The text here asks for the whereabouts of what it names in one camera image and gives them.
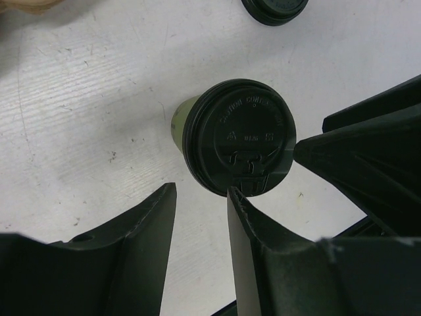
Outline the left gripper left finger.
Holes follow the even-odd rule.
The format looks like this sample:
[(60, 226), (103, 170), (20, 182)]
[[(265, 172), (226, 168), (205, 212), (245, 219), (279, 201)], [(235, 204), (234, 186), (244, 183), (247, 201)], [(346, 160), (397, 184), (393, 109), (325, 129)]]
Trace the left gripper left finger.
[(2, 315), (158, 315), (176, 186), (68, 242), (1, 235)]

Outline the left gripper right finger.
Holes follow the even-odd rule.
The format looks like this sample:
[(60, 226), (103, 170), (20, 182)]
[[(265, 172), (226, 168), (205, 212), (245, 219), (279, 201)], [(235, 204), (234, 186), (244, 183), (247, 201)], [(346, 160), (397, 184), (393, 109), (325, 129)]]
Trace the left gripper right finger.
[(317, 242), (227, 193), (239, 315), (419, 315), (420, 239)]

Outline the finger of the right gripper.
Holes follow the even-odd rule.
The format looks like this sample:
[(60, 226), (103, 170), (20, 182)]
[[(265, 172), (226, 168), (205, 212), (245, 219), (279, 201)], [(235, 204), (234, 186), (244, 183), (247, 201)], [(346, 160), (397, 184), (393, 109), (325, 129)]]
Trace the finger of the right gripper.
[(293, 158), (389, 234), (420, 235), (420, 77), (329, 115)]

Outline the green paper coffee cup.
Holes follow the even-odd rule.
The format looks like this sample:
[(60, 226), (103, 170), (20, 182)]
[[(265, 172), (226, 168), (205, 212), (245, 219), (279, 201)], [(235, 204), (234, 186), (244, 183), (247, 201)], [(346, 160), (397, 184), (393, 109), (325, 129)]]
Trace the green paper coffee cup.
[(200, 96), (196, 95), (195, 97), (185, 100), (178, 106), (178, 108), (176, 109), (175, 113), (172, 116), (171, 125), (170, 125), (171, 136), (172, 136), (174, 144), (176, 145), (176, 147), (178, 148), (181, 154), (184, 154), (182, 144), (183, 144), (183, 132), (184, 132), (186, 120), (189, 115), (189, 112), (192, 110), (194, 104), (197, 102), (199, 98)]

